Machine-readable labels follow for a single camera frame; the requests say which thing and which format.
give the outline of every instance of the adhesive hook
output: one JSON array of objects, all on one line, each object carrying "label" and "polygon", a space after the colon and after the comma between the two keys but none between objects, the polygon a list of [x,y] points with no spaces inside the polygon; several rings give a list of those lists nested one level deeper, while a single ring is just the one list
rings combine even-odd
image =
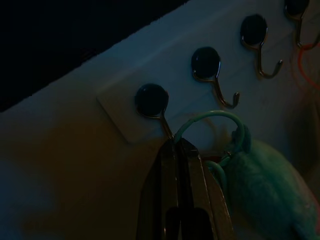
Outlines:
[{"label": "adhesive hook", "polygon": [[273,70],[272,74],[265,73],[262,69],[262,46],[264,45],[268,35],[268,26],[266,20],[258,15],[247,16],[241,25],[241,43],[246,48],[257,52],[257,72],[265,79],[272,79],[275,77],[282,65],[284,64],[282,59],[279,60]]},{"label": "adhesive hook", "polygon": [[310,0],[285,0],[284,1],[284,14],[291,21],[296,24],[295,44],[301,49],[313,49],[320,42],[320,32],[318,33],[315,41],[311,46],[306,47],[301,43],[301,28],[304,15],[307,11]]},{"label": "adhesive hook", "polygon": [[173,139],[171,129],[165,119],[169,94],[161,86],[148,83],[140,87],[135,98],[136,111],[145,118],[158,119],[169,139]]},{"label": "adhesive hook", "polygon": [[209,46],[197,49],[192,55],[191,67],[192,75],[195,80],[213,84],[217,98],[223,106],[234,109],[238,105],[240,93],[236,92],[233,95],[233,102],[230,104],[225,100],[221,92],[218,82],[221,59],[215,49]]}]

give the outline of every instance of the white wall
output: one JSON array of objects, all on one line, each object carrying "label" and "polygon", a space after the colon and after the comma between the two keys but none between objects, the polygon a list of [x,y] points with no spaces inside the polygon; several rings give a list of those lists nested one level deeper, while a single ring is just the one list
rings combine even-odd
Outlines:
[{"label": "white wall", "polygon": [[[302,153],[314,158],[315,147],[306,144],[297,153],[291,141],[291,135],[301,127],[300,106],[306,102],[290,71],[294,26],[282,15],[280,1],[243,0],[238,7],[239,2],[191,0],[1,113],[0,191],[5,194],[0,198],[0,239],[135,239],[140,190],[162,138],[128,144],[96,97],[112,84],[115,89],[132,74],[148,70],[148,76],[156,77],[170,93],[169,124],[175,131],[190,114],[219,108],[206,85],[196,85],[198,95],[188,105],[177,108],[179,100],[175,99],[173,86],[181,86],[182,93],[194,86],[188,58],[203,45],[214,45],[223,59],[220,79],[226,98],[241,92],[240,104],[233,112],[249,126],[254,137],[301,166],[312,190],[318,191],[316,176],[320,171],[309,171],[318,163],[311,160],[304,167],[297,161]],[[270,9],[278,10],[276,17],[267,11]],[[269,37],[263,66],[272,70],[279,58],[285,64],[275,79],[257,80],[254,54],[238,41],[241,22],[230,15],[234,10],[238,17],[259,11],[266,17]],[[319,30],[317,13],[319,8],[311,6],[303,29],[306,42]],[[232,38],[222,41],[221,36],[228,31]],[[183,46],[179,48],[183,55],[177,55],[178,48],[173,46]],[[319,55],[317,49],[309,58],[317,61]],[[168,69],[166,60],[170,58],[184,62]],[[177,77],[168,84],[162,72]],[[225,132],[230,133],[234,126],[222,120],[213,122],[216,130],[199,123],[186,133],[186,138],[201,151],[217,149],[226,139]],[[159,136],[157,123],[150,124],[156,128],[151,136]]]}]

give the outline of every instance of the curved hook tip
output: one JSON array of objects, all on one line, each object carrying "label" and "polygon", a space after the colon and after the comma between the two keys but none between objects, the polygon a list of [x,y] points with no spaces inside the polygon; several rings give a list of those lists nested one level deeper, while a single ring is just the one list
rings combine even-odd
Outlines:
[{"label": "curved hook tip", "polygon": [[238,104],[239,104],[239,99],[240,99],[240,93],[236,92],[233,94],[233,103],[232,103],[232,108],[234,109]]},{"label": "curved hook tip", "polygon": [[284,61],[282,59],[277,62],[272,74],[273,76],[277,75],[280,72],[283,64],[284,64]]}]

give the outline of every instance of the metal hook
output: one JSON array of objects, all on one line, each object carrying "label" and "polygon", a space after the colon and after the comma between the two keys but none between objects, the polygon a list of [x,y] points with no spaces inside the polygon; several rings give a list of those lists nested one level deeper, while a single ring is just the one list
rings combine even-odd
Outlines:
[{"label": "metal hook", "polygon": [[174,136],[165,118],[169,94],[161,86],[153,83],[143,85],[135,96],[136,112],[149,119],[157,119],[169,139]]},{"label": "metal hook", "polygon": [[220,67],[221,67],[221,62],[219,61],[218,70],[217,70],[216,75],[214,76],[214,79],[205,79],[205,78],[198,77],[195,69],[192,71],[192,75],[193,75],[194,79],[199,81],[199,82],[213,84],[213,87],[214,87],[215,92],[216,92],[216,96],[217,96],[218,100],[221,102],[221,104],[223,106],[225,106],[226,108],[234,109],[239,103],[240,93],[236,92],[235,94],[233,94],[233,102],[232,102],[232,104],[228,103],[225,100],[225,98],[224,98],[224,96],[223,96],[223,94],[221,92],[219,82],[218,82],[218,76],[219,76],[219,72],[220,72]]},{"label": "metal hook", "polygon": [[261,42],[258,46],[258,48],[255,48],[255,47],[252,47],[250,45],[248,45],[245,40],[244,40],[244,36],[242,36],[241,38],[241,43],[248,49],[250,50],[253,50],[253,51],[256,51],[257,52],[257,64],[256,64],[256,67],[257,67],[257,72],[265,79],[272,79],[274,78],[281,70],[281,67],[282,65],[284,64],[283,60],[279,60],[277,62],[277,64],[275,65],[274,67],[274,70],[273,70],[273,73],[272,74],[268,74],[268,73],[265,73],[265,71],[262,69],[262,53],[261,53],[261,50],[262,50],[262,46],[264,45],[264,41]]},{"label": "metal hook", "polygon": [[313,49],[315,46],[317,46],[317,44],[320,42],[320,32],[318,33],[318,35],[315,38],[315,41],[313,42],[313,44],[309,47],[306,47],[306,45],[303,45],[301,43],[301,28],[302,28],[302,21],[304,18],[304,15],[307,11],[309,2],[307,3],[306,7],[304,8],[304,11],[302,13],[300,13],[300,17],[294,17],[292,15],[289,14],[288,12],[288,5],[286,4],[284,6],[284,15],[290,19],[291,21],[295,22],[296,24],[296,32],[295,32],[295,44],[298,46],[298,48],[304,48],[304,50],[311,50]]},{"label": "metal hook", "polygon": [[[246,17],[242,23],[240,34],[242,45],[245,46],[247,49],[253,50],[257,53],[256,70],[260,74],[260,76],[262,76],[265,79],[274,78],[281,70],[281,67],[284,64],[284,62],[282,59],[279,60],[275,65],[272,74],[265,73],[265,71],[262,69],[262,46],[264,45],[268,35],[268,26],[265,19],[258,14]],[[247,35],[247,38],[250,40],[250,44],[248,44],[245,41],[245,34]]]}]

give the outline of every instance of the green keychain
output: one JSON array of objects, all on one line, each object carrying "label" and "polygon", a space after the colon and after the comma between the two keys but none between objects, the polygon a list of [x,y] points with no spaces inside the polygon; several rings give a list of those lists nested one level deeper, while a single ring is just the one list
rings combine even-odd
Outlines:
[{"label": "green keychain", "polygon": [[211,116],[237,124],[221,162],[205,162],[221,186],[229,211],[239,209],[266,239],[320,240],[320,207],[303,178],[281,153],[252,139],[236,115],[216,110],[196,116],[179,129],[174,142],[194,122]]}]

